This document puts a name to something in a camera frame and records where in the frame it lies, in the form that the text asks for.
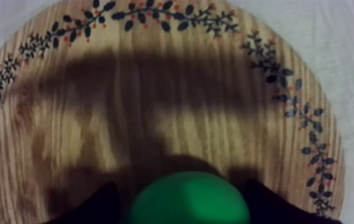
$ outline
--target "wood grain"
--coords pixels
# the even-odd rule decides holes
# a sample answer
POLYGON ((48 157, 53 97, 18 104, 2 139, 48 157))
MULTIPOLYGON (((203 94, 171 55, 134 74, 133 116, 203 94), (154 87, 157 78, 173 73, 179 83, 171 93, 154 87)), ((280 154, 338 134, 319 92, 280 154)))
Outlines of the wood grain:
MULTIPOLYGON (((126 10, 117 1, 112 12, 126 10)), ((181 8, 209 1, 178 1, 181 8)), ((164 32, 155 21, 147 27, 135 18, 107 17, 87 39, 58 49, 43 59, 23 63, 17 79, 0 102, 0 223, 38 223, 79 205, 102 184, 115 181, 124 207, 148 183, 182 170, 219 173, 234 183, 247 177, 294 205, 313 212, 306 182, 314 175, 311 159, 300 149, 309 145, 309 130, 284 118, 285 108, 272 100, 275 88, 242 43, 251 29, 276 42, 279 62, 303 80, 298 95, 323 108, 319 140, 330 144, 328 156, 342 159, 336 120, 320 84, 292 48, 252 15, 225 2, 215 12, 236 10, 241 34, 214 39, 203 27, 164 32)), ((92 2, 56 4, 25 24, 0 50, 0 64, 31 32, 45 34, 63 15, 83 18, 92 2)), ((171 27, 178 22, 171 20, 171 27)), ((343 201, 343 163, 332 166, 335 181, 332 217, 343 201)))

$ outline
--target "painted vine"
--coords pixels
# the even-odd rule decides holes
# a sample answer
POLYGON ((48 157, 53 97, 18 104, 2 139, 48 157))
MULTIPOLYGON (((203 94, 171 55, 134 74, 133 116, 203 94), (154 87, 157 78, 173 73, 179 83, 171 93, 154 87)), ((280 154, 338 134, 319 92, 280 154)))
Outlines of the painted vine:
POLYGON ((315 166, 314 176, 308 179, 306 186, 313 187, 317 184, 317 190, 310 191, 309 196, 314 199, 315 214, 327 217, 334 207, 330 200, 333 193, 327 191, 325 187, 330 186, 330 182, 334 180, 331 167, 337 161, 328 156, 328 144, 318 139, 318 135, 323 132, 319 120, 324 114, 324 109, 312 108, 309 101, 304 101, 300 97, 299 93, 303 87, 302 79, 295 79, 294 72, 282 67, 277 61, 276 51, 273 48, 274 41, 269 40, 268 43, 264 43, 257 30, 252 30, 248 38, 249 41, 242 44, 241 48, 247 50, 248 55, 254 58, 252 69, 261 69, 265 81, 274 85, 276 94, 273 99, 283 104, 284 117, 297 118, 300 121, 299 131, 311 129, 308 134, 308 145, 300 149, 303 155, 311 156, 308 166, 315 166))
MULTIPOLYGON (((26 43, 20 45, 19 55, 14 57, 8 54, 3 64, 0 64, 0 100, 2 91, 7 84, 15 80, 15 73, 21 64, 28 64, 30 60, 36 57, 43 58, 45 52, 51 48, 58 48, 61 41, 72 43, 80 36, 84 35, 86 41, 90 42, 92 30, 98 24, 106 28, 107 20, 123 21, 124 30, 131 31, 138 25, 148 28, 148 20, 155 20, 165 32, 176 29, 180 32, 189 27, 202 27, 203 31, 209 33, 214 39, 222 37, 222 33, 239 33, 238 24, 234 23, 233 17, 236 16, 235 10, 229 12, 222 11, 220 14, 214 14, 215 5, 210 4, 204 10, 197 10, 193 5, 188 5, 181 9, 173 1, 162 1, 155 3, 154 0, 146 2, 131 2, 128 4, 127 11, 110 12, 114 9, 115 1, 107 2, 101 5, 100 0, 93 0, 92 10, 82 10, 83 18, 74 18, 70 15, 64 15, 62 22, 56 21, 50 30, 44 35, 32 33, 26 43), (178 21, 177 27, 171 27, 170 20, 178 21)), ((274 96, 276 101, 284 104, 287 108, 284 116, 287 118, 298 117, 300 119, 300 129, 306 129, 310 126, 309 145, 303 147, 300 151, 304 155, 310 155, 309 166, 315 165, 315 176, 311 177, 307 187, 313 187, 317 183, 316 191, 311 191, 309 196, 314 199, 316 205, 315 214, 327 217, 334 207, 330 204, 330 198, 333 193, 326 191, 329 181, 334 179, 331 174, 331 166, 336 163, 333 158, 328 157, 327 144, 318 140, 318 135, 322 133, 322 125, 314 117, 321 117, 324 113, 322 108, 312 109, 310 102, 302 102, 300 96, 295 95, 302 89, 302 80, 296 79, 294 87, 289 86, 293 80, 294 72, 283 68, 276 59, 276 51, 273 48, 273 41, 263 43, 259 37, 259 32, 253 30, 248 35, 250 41, 244 43, 242 48, 248 51, 256 62, 253 62, 253 69, 262 69, 265 74, 265 81, 275 85, 278 94, 274 96)))

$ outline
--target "round wooden plate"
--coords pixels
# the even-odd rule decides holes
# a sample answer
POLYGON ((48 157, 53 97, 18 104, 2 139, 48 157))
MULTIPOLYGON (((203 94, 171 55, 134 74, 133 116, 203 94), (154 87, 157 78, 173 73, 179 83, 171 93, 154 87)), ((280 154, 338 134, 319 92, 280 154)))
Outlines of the round wooden plate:
POLYGON ((108 181, 128 207, 167 173, 258 178, 339 217, 342 149, 319 83, 226 2, 65 1, 0 50, 0 223, 38 223, 108 181))

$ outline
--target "green ball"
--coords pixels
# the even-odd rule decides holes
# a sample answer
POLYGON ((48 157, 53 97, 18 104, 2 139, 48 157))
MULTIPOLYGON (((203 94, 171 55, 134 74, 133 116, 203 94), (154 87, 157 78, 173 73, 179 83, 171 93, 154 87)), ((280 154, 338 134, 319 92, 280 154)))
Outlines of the green ball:
POLYGON ((209 173, 182 172, 148 186, 136 198, 127 224, 250 224, 239 191, 209 173))

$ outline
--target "white fabric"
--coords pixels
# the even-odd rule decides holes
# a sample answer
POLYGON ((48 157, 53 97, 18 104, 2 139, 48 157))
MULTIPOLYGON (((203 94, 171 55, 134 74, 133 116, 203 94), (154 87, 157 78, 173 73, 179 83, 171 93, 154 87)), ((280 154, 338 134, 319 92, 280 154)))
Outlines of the white fabric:
MULTIPOLYGON (((0 0, 0 47, 27 20, 56 1, 0 0)), ((338 120, 346 157, 341 219, 354 223, 354 0, 230 1, 291 43, 324 87, 338 120)))

